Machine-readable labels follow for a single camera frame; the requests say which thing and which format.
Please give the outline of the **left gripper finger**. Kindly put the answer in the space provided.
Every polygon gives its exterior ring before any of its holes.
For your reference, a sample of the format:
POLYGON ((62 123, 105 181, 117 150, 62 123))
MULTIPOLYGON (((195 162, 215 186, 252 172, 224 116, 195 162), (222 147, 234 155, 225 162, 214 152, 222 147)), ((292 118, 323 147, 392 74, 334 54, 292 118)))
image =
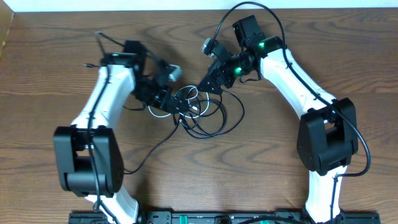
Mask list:
POLYGON ((184 113, 188 111, 188 101, 168 99, 165 103, 161 103, 161 109, 170 114, 184 113))
POLYGON ((188 101, 184 97, 183 93, 177 93, 170 97, 169 105, 173 108, 187 108, 188 101))

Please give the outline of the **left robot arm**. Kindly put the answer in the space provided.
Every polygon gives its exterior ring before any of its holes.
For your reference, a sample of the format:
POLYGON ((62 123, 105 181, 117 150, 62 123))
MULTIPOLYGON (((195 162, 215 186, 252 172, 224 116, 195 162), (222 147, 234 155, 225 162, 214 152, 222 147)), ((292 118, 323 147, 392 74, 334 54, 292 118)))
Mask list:
POLYGON ((138 201, 123 186, 124 162, 114 129, 130 95, 169 114, 188 111, 188 103, 168 85, 180 78, 178 65, 157 58, 138 40, 122 47, 122 52, 102 52, 85 107, 70 125, 56 128, 53 145, 63 190, 93 202, 108 223, 144 223, 138 201))

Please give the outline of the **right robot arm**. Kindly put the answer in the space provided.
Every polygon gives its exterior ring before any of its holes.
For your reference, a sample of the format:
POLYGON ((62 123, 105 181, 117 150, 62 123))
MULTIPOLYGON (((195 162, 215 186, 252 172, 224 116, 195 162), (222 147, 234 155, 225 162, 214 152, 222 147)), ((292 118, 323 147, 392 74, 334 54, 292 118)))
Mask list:
POLYGON ((252 71, 270 81, 300 120, 297 152, 309 171, 307 217, 311 223, 343 223, 341 181, 358 151, 357 135, 349 126, 356 122, 353 102, 337 100, 318 86, 279 36, 266 37, 255 16, 235 22, 233 30, 241 47, 236 55, 215 38, 204 41, 201 51, 214 61, 198 90, 221 95, 223 88, 252 71))

